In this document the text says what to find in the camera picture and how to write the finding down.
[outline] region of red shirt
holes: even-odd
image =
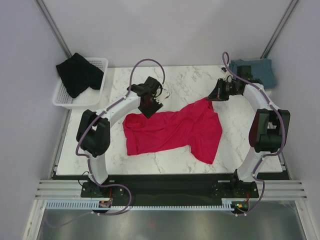
[[[128,114],[123,121],[127,154],[155,153],[189,145],[201,162],[214,162],[222,127],[211,101],[205,98],[180,111],[157,112],[150,119]]]

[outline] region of black cloth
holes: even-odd
[[[73,99],[88,87],[94,90],[101,88],[104,72],[78,53],[57,65],[56,69],[67,93]]]

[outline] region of white plastic basket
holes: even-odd
[[[72,98],[61,81],[61,78],[55,88],[52,103],[56,106],[65,107],[66,109],[81,109],[97,105],[102,97],[104,89],[106,74],[108,69],[108,60],[102,57],[85,57],[85,59],[103,71],[103,78],[100,90],[93,90],[88,87],[76,98]]]

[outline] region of blue towel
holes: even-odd
[[[264,58],[259,60],[231,60],[229,68],[235,74],[237,67],[251,66],[252,75],[255,79],[260,79],[264,89],[273,89],[276,86],[276,78],[271,68],[271,60]]]

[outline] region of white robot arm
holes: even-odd
[[[281,115],[284,123],[285,138],[287,138],[290,113],[287,110],[279,109],[270,100],[260,80],[254,79],[251,75],[250,66],[238,67],[237,75],[241,78],[246,78],[251,84],[246,84],[238,79],[227,81],[229,77],[220,78],[207,100],[221,102],[229,100],[230,95],[243,95],[256,112],[249,131],[250,149],[242,165],[234,173],[236,182],[252,183],[255,181],[254,174],[257,175],[264,164],[265,160],[262,157],[266,154],[275,153],[282,144],[281,124],[270,105]]]
[[[145,83],[133,84],[130,93],[115,102],[110,103],[106,108],[99,109],[96,112],[86,110],[81,117],[80,125],[76,135],[76,140],[79,142],[86,129],[93,120],[109,109],[105,114],[101,115],[98,121],[91,127],[85,135],[80,147],[85,151],[85,154],[90,156],[90,166],[92,174],[97,183],[102,184],[108,178],[106,169],[106,156],[112,157],[112,149],[110,146],[110,129],[123,116],[126,116],[134,109],[139,109],[147,118],[150,118],[157,112],[163,104],[164,99],[170,94],[163,89],[160,82],[152,77],[148,77]]]

